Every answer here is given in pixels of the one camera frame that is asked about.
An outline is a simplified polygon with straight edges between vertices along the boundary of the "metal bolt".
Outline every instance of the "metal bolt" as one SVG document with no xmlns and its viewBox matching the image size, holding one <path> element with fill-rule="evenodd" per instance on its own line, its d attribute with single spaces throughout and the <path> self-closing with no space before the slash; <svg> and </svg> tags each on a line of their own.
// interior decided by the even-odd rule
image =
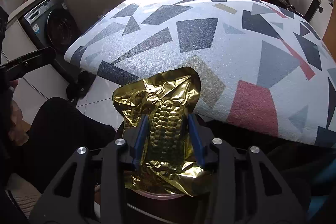
<svg viewBox="0 0 336 224">
<path fill-rule="evenodd" d="M 86 150 L 87 150 L 86 147 L 82 146 L 82 147 L 80 147 L 80 148 L 77 149 L 77 153 L 80 154 L 80 155 L 81 154 L 85 154 Z"/>
<path fill-rule="evenodd" d="M 260 151 L 258 146 L 251 146 L 250 150 L 252 153 L 256 153 L 256 154 L 259 153 Z"/>
<path fill-rule="evenodd" d="M 116 141 L 114 142 L 116 145 L 123 145 L 125 143 L 124 139 L 116 139 Z"/>
<path fill-rule="evenodd" d="M 222 139 L 220 139 L 220 138 L 213 138 L 212 139 L 212 142 L 214 143 L 214 144 L 222 144 Z"/>
</svg>

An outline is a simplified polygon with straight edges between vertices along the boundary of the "washing machine door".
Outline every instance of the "washing machine door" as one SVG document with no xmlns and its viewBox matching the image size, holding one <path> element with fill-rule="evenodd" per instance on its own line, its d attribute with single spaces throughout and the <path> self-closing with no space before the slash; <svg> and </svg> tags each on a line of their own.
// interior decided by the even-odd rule
<svg viewBox="0 0 336 224">
<path fill-rule="evenodd" d="M 65 9 L 56 8 L 48 16 L 46 34 L 51 46 L 59 53 L 65 53 L 80 36 L 72 15 Z"/>
</svg>

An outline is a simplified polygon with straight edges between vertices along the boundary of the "black pants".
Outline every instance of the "black pants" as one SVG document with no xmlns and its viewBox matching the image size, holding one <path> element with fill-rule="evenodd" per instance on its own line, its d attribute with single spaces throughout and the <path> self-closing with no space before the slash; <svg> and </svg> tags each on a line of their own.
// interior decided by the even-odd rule
<svg viewBox="0 0 336 224">
<path fill-rule="evenodd" d="M 51 98 L 42 105 L 31 125 L 16 172 L 43 193 L 78 147 L 105 147 L 115 133 L 112 126 L 83 115 L 66 100 Z"/>
</svg>

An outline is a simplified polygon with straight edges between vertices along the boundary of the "washing machine label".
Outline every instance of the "washing machine label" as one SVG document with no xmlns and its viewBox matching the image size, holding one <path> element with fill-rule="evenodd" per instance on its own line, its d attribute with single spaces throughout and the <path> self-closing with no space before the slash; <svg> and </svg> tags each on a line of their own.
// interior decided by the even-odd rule
<svg viewBox="0 0 336 224">
<path fill-rule="evenodd" d="M 33 30 L 34 30 L 35 33 L 39 33 L 40 32 L 40 27 L 37 24 L 35 24 L 33 26 Z"/>
</svg>

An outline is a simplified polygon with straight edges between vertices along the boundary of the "gold foil bag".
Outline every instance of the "gold foil bag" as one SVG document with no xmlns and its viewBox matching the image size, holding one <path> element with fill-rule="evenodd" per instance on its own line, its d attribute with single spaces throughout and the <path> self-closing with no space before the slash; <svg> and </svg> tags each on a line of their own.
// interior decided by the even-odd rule
<svg viewBox="0 0 336 224">
<path fill-rule="evenodd" d="M 141 168 L 125 172 L 126 188 L 190 196 L 210 190 L 211 174 L 195 161 L 186 120 L 200 91 L 200 78 L 190 67 L 158 73 L 114 91 L 124 132 L 136 127 L 142 114 L 148 115 L 150 124 Z"/>
</svg>

